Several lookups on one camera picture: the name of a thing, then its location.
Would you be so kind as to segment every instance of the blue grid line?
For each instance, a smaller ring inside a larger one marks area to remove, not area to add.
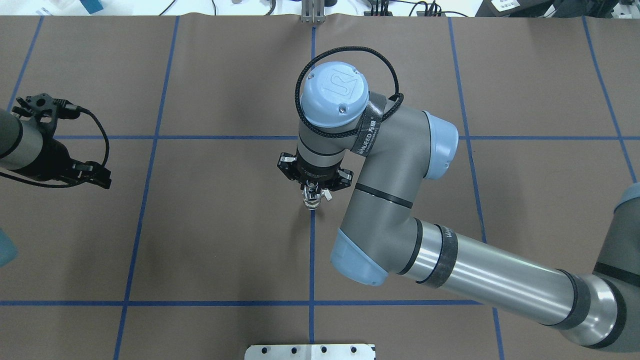
[[[500,359],[504,360],[504,347],[502,346],[502,332],[500,331],[500,319],[498,318],[498,309],[493,309],[493,326],[495,327],[496,340],[498,341],[498,355]]]
[[[109,135],[110,140],[297,140],[294,135]],[[460,140],[569,140],[618,141],[618,136],[459,135]],[[622,136],[640,140],[640,136]],[[102,140],[102,135],[56,135],[57,140]]]
[[[250,306],[466,306],[474,300],[129,300],[127,307],[250,307]],[[0,300],[0,306],[124,306],[108,300]]]
[[[589,44],[589,51],[591,52],[593,67],[596,70],[596,75],[598,76],[598,81],[600,82],[600,87],[602,88],[604,99],[607,102],[607,107],[609,108],[611,121],[613,121],[613,126],[616,128],[616,134],[618,134],[618,140],[620,141],[620,147],[622,148],[622,153],[625,156],[625,161],[627,162],[627,167],[629,168],[629,174],[631,175],[631,180],[633,180],[633,182],[635,183],[637,182],[636,173],[634,172],[634,167],[631,164],[631,159],[629,158],[629,154],[627,153],[627,146],[625,146],[625,141],[622,139],[622,132],[620,131],[620,126],[618,125],[618,119],[616,118],[616,113],[613,111],[613,105],[611,104],[611,100],[609,98],[609,92],[607,91],[607,87],[604,85],[604,79],[602,79],[602,73],[600,72],[600,66],[598,65],[598,59],[596,58],[596,53],[593,50],[593,43],[591,42],[591,34],[589,33],[589,26],[587,25],[587,18],[585,16],[582,16],[582,25],[584,26],[584,33],[587,36],[587,43]]]
[[[57,135],[58,140],[102,140],[102,135]],[[291,135],[109,135],[109,140],[297,140]]]
[[[482,305],[473,300],[316,300],[316,306],[460,306]]]
[[[7,111],[11,109],[11,105],[15,101],[16,96],[18,96],[18,89],[20,88],[20,83],[22,82],[24,72],[27,70],[27,65],[29,64],[29,59],[31,59],[31,53],[33,52],[33,48],[36,45],[36,40],[38,39],[38,35],[40,34],[40,29],[42,28],[43,21],[44,16],[40,16],[40,20],[38,20],[38,26],[36,27],[36,31],[33,33],[33,38],[31,39],[31,45],[29,45],[29,50],[27,51],[27,56],[24,58],[24,62],[22,63],[22,68],[20,69],[18,80],[16,80],[15,86],[13,87],[13,92],[11,93],[9,104],[7,104],[6,106]]]
[[[460,140],[618,140],[617,136],[518,136],[518,135],[469,135]]]
[[[308,306],[306,300],[249,300],[249,301],[129,301],[129,306],[202,306],[202,307],[246,307],[246,306]]]
[[[2,300],[0,306],[122,306],[124,301]]]
[[[316,57],[316,27],[311,27],[311,59]],[[309,217],[309,343],[316,342],[316,211]]]
[[[171,65],[173,61],[173,50],[175,49],[175,40],[178,35],[178,25],[180,23],[180,17],[176,16],[175,24],[173,25],[173,36],[171,40],[171,48],[169,50],[169,60],[166,64],[166,72],[164,74],[164,85],[162,96],[160,98],[160,107],[158,109],[158,118],[156,122],[156,132],[155,139],[153,145],[151,146],[151,155],[149,157],[149,166],[147,169],[147,179],[145,180],[145,190],[142,194],[142,203],[140,206],[140,215],[138,217],[138,228],[136,230],[136,237],[133,244],[133,251],[131,254],[131,264],[129,265],[129,275],[127,277],[127,286],[124,294],[124,304],[122,306],[122,314],[120,315],[120,326],[118,327],[118,336],[116,338],[116,346],[113,354],[113,360],[118,360],[120,357],[120,345],[122,344],[122,334],[124,333],[124,325],[127,318],[127,309],[129,303],[129,296],[131,294],[131,283],[133,282],[133,273],[136,268],[136,258],[138,257],[138,247],[140,245],[140,234],[142,232],[142,220],[145,217],[145,210],[147,207],[147,197],[149,193],[149,184],[151,182],[151,174],[154,167],[154,161],[156,158],[156,149],[157,149],[157,137],[160,133],[160,126],[162,124],[162,115],[164,110],[164,100],[166,98],[166,89],[169,85],[169,75],[171,74]]]
[[[465,135],[467,137],[467,152],[469,156],[469,164],[471,167],[471,178],[474,184],[474,195],[476,196],[476,209],[480,219],[480,228],[482,231],[482,241],[486,243],[486,229],[484,227],[484,216],[482,214],[482,203],[480,202],[480,191],[476,176],[476,164],[474,163],[473,150],[471,149],[471,139],[469,133],[469,124],[467,122],[467,107],[465,106],[465,96],[462,91],[462,80],[460,78],[460,66],[458,65],[458,52],[456,51],[456,40],[453,32],[453,22],[451,18],[447,18],[449,22],[449,37],[451,38],[451,51],[453,53],[453,65],[456,69],[456,82],[458,83],[458,97],[460,98],[460,110],[462,112],[462,123],[465,127]],[[504,347],[502,346],[502,333],[500,331],[500,320],[498,319],[498,311],[493,307],[493,326],[495,327],[495,338],[498,346],[498,355],[500,360],[504,360]]]

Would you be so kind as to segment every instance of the velcro strap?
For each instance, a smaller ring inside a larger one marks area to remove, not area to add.
[[[351,152],[358,155],[367,156],[371,152],[373,143],[378,137],[380,124],[382,123],[382,115],[385,111],[387,98],[374,92],[369,92],[369,102],[362,113],[360,119],[360,129]]]

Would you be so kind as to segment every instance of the blue object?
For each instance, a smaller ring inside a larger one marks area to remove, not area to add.
[[[15,248],[9,236],[0,229],[0,267],[15,259],[17,255],[18,249]]]
[[[104,9],[100,0],[80,0],[80,3],[82,3],[82,6],[84,6],[86,11],[89,13],[99,12]]]
[[[631,200],[631,199],[635,199],[636,197],[640,197],[640,183],[635,183],[631,186],[629,186],[625,192],[622,194],[622,199],[620,199],[620,202],[618,203],[618,205],[616,206],[616,209],[618,208],[618,206],[622,205],[623,203]]]
[[[300,102],[309,122],[339,127],[356,120],[367,107],[369,85],[353,66],[330,61],[311,70]]]
[[[338,237],[331,251],[331,264],[340,274],[365,285],[380,286],[389,276],[389,273],[360,250],[342,229],[338,229]]]
[[[458,150],[458,129],[454,124],[423,111],[429,120],[431,131],[431,155],[429,170],[425,179],[440,179],[449,169],[449,165]]]

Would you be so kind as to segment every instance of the table surface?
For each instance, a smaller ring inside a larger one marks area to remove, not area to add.
[[[241,359],[264,343],[374,343],[380,359],[640,359],[400,276],[367,287],[329,262],[351,188],[315,212],[276,168],[296,146],[294,83],[313,54],[377,49],[404,105],[455,124],[448,173],[412,215],[545,266],[590,273],[640,169],[637,20],[3,17],[0,99],[92,110],[113,186],[0,181],[2,359]],[[375,57],[335,55],[390,94]],[[86,118],[61,121],[79,160]],[[358,174],[363,159],[343,166]]]

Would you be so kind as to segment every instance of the wire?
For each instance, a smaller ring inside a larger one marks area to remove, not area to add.
[[[169,8],[173,6],[173,4],[175,4],[175,0],[173,0],[173,1],[171,2],[171,4],[169,4],[169,6],[167,6],[167,7],[166,7],[166,9],[164,9],[164,10],[160,13],[160,15],[164,15],[164,13],[166,13],[166,11],[167,11],[167,10],[169,10]]]
[[[467,16],[467,15],[465,15],[465,14],[463,14],[463,13],[459,13],[459,12],[436,12],[436,13],[434,13],[434,14],[433,14],[433,16],[438,16],[438,15],[440,15],[441,13],[457,13],[458,15],[462,15],[462,16],[464,16],[464,17],[469,17],[469,16]]]
[[[315,63],[319,62],[320,60],[324,59],[325,57],[335,54],[335,53],[341,53],[343,51],[363,51],[365,53],[370,53],[373,54],[375,56],[377,56],[380,60],[382,60],[383,63],[385,63],[385,65],[389,68],[389,71],[391,72],[391,76],[394,78],[394,88],[396,93],[394,95],[392,95],[391,97],[389,97],[389,100],[394,101],[395,103],[391,106],[391,108],[382,115],[382,121],[387,120],[389,117],[391,117],[391,115],[393,115],[398,108],[400,107],[400,104],[402,104],[402,101],[404,100],[404,95],[399,91],[399,84],[398,84],[398,76],[396,75],[396,70],[394,69],[393,65],[391,65],[391,63],[389,62],[389,60],[387,60],[386,57],[384,57],[382,54],[380,54],[379,52],[375,51],[374,49],[371,49],[369,47],[364,47],[364,46],[342,46],[342,47],[336,47],[335,49],[331,49],[329,51],[325,51],[322,54],[316,56],[315,58],[313,58],[306,66],[304,69],[302,69],[302,72],[300,72],[300,76],[298,76],[298,80],[296,82],[296,91],[294,94],[294,101],[296,103],[296,111],[298,112],[298,116],[300,117],[300,121],[302,121],[302,123],[307,126],[311,131],[313,131],[314,133],[323,136],[325,138],[345,138],[347,136],[353,136],[355,134],[358,133],[358,129],[353,129],[353,130],[349,130],[349,131],[345,131],[342,133],[325,133],[324,131],[318,129],[317,127],[313,126],[308,120],[307,117],[305,116],[304,111],[302,111],[302,105],[300,104],[300,86],[302,85],[302,80],[305,78],[305,75],[307,75],[307,72],[309,71],[309,69],[311,69],[312,66],[314,66]]]
[[[426,1],[418,1],[417,3],[413,3],[413,8],[411,8],[411,11],[409,12],[409,16],[411,16],[411,14],[413,14],[413,11],[415,10],[415,7],[420,5],[420,4],[424,4],[424,13],[425,14],[427,13],[427,8],[428,8],[429,4],[427,4]]]
[[[85,113],[89,116],[91,116],[91,118],[93,119],[93,121],[95,122],[95,124],[98,126],[98,129],[100,129],[100,134],[102,134],[102,137],[104,139],[104,158],[102,159],[102,167],[104,167],[105,165],[107,165],[107,160],[109,159],[109,150],[110,150],[110,146],[109,146],[109,137],[107,136],[107,133],[105,132],[104,128],[102,127],[102,124],[100,123],[100,121],[98,120],[98,118],[89,110],[78,106],[78,111],[80,111],[81,113]],[[72,184],[64,184],[64,185],[57,185],[57,184],[42,184],[42,183],[36,183],[35,181],[30,181],[27,179],[23,179],[21,177],[17,177],[17,176],[13,176],[10,174],[5,174],[4,172],[0,172],[0,177],[5,177],[7,179],[11,179],[11,180],[15,180],[18,181],[19,183],[23,183],[23,184],[27,184],[27,185],[33,185],[33,186],[37,186],[39,188],[50,188],[50,189],[63,189],[63,188],[72,188],[74,186],[78,186],[80,184],[84,184],[87,181],[91,180],[92,177],[91,176],[85,176],[82,179],[72,183]]]
[[[271,15],[273,13],[273,10],[275,10],[275,8],[276,8],[276,0],[271,0],[271,8],[266,14],[264,14],[264,16]]]

